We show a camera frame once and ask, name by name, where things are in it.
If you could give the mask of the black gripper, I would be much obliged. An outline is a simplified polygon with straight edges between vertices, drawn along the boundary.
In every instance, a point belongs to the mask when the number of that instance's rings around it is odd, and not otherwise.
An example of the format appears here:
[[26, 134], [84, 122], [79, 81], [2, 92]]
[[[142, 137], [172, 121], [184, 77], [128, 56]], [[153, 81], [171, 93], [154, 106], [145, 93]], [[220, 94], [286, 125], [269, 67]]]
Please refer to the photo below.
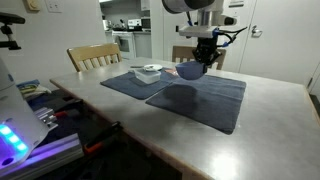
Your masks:
[[196, 61], [203, 63], [203, 74], [207, 73], [207, 65], [213, 64], [220, 56], [217, 52], [216, 38], [199, 38], [195, 50], [192, 51]]

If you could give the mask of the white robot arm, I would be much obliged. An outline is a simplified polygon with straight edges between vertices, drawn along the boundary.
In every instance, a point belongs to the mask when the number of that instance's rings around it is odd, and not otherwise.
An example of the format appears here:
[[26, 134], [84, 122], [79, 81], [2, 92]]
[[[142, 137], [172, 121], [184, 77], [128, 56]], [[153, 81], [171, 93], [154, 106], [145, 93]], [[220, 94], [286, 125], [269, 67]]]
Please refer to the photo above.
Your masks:
[[232, 44], [241, 30], [223, 30], [234, 26], [237, 19], [223, 13], [224, 0], [162, 0], [164, 9], [171, 14], [186, 13], [187, 26], [178, 30], [180, 36], [196, 37], [197, 46], [192, 51], [203, 71], [219, 56], [217, 49]]

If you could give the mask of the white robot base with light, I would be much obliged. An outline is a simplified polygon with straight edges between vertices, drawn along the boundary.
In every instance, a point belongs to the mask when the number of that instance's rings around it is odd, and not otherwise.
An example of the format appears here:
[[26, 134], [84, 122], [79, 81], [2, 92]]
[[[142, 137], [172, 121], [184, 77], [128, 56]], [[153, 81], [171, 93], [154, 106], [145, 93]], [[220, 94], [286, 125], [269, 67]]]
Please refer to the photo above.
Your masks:
[[23, 163], [48, 132], [0, 59], [0, 175]]

